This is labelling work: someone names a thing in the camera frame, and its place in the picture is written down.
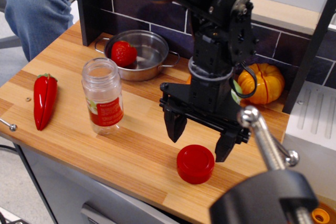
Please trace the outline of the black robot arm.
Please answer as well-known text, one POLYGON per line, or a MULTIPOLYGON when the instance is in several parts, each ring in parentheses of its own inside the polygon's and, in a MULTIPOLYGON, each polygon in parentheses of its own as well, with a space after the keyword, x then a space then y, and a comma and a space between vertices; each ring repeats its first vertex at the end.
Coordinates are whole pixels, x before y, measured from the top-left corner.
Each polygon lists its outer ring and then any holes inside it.
POLYGON ((176 142, 188 120, 220 133, 216 161, 223 162, 236 144, 245 143, 250 131, 237 121, 240 105, 234 100, 246 95, 237 91, 237 66, 256 54, 251 0, 150 0, 177 2, 190 13, 194 52, 188 62, 190 84, 164 82, 160 105, 169 138, 176 142))

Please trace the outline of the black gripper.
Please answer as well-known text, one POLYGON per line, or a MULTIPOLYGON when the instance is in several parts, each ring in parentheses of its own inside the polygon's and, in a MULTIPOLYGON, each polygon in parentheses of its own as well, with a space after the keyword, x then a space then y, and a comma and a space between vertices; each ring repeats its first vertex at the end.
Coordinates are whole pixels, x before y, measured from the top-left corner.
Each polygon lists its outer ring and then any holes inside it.
POLYGON ((176 143, 188 119, 220 132, 215 147, 217 163, 226 160, 236 143, 247 143, 251 133, 237 121, 241 106, 232 98, 232 84, 231 73, 210 79, 193 74, 191 84, 160 84, 160 106, 169 138, 176 143))

